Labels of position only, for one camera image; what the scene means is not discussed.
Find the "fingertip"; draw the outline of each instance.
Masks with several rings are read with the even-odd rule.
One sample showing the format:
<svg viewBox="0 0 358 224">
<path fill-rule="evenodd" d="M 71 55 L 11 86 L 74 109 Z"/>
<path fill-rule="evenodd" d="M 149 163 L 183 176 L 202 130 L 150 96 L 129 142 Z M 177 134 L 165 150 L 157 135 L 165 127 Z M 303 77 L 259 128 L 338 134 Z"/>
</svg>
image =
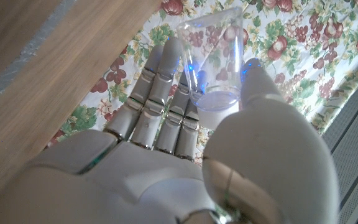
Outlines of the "fingertip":
<svg viewBox="0 0 358 224">
<path fill-rule="evenodd" d="M 158 69 L 158 66 L 160 65 L 162 52 L 163 52 L 162 45 L 154 46 L 152 51 L 150 52 L 149 59 L 147 59 L 147 62 L 144 65 L 144 67 L 149 69 L 152 72 L 156 72 Z"/>
<path fill-rule="evenodd" d="M 170 37 L 164 45 L 158 72 L 164 75 L 173 75 L 176 73 L 180 56 L 181 45 L 179 39 Z"/>
</svg>

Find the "white robotic palm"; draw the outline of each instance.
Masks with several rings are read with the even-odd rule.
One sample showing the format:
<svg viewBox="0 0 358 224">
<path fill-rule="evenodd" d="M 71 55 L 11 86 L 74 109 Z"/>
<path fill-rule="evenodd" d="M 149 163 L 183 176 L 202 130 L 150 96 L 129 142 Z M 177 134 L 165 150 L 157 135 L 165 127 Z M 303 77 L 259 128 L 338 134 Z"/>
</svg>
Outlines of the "white robotic palm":
<svg viewBox="0 0 358 224">
<path fill-rule="evenodd" d="M 176 38 L 154 47 L 103 132 L 84 131 L 28 163 L 0 194 L 0 223 L 336 223 L 338 185 L 323 140 L 283 102 L 257 59 L 244 110 L 192 161 L 199 129 L 184 75 L 152 146 L 177 69 Z"/>
</svg>

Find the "floral tablecloth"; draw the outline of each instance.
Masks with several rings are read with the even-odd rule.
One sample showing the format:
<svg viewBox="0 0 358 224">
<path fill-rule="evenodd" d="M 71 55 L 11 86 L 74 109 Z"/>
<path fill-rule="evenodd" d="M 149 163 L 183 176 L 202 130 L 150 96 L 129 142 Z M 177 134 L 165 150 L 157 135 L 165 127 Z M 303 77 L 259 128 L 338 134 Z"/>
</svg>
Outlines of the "floral tablecloth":
<svg viewBox="0 0 358 224">
<path fill-rule="evenodd" d="M 243 8 L 244 60 L 260 58 L 285 100 L 323 134 L 358 87 L 358 0 L 163 0 L 48 145 L 102 130 L 152 47 L 175 35 L 179 23 L 236 6 Z M 200 130 L 197 163 L 212 133 Z"/>
</svg>

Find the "clear plastic cup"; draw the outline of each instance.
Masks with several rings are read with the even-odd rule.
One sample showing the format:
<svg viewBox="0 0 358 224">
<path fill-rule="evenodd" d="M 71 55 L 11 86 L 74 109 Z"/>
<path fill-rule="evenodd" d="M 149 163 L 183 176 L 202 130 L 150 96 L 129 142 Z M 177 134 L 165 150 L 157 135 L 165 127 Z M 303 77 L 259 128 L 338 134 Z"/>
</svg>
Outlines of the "clear plastic cup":
<svg viewBox="0 0 358 224">
<path fill-rule="evenodd" d="M 238 111 L 242 10 L 237 7 L 184 22 L 177 32 L 191 101 L 197 106 L 201 125 L 214 129 L 224 117 Z"/>
</svg>

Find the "wooden surface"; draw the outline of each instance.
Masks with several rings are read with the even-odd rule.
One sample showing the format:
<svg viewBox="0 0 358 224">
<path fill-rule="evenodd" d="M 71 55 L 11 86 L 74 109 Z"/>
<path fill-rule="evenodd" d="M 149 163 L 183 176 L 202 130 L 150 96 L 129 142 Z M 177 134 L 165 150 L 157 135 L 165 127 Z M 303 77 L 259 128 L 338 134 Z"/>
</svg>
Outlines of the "wooden surface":
<svg viewBox="0 0 358 224">
<path fill-rule="evenodd" d="M 0 0 L 0 73 L 17 57 L 60 0 Z"/>
<path fill-rule="evenodd" d="M 57 132 L 159 0 L 77 0 L 0 96 L 0 189 Z"/>
</svg>

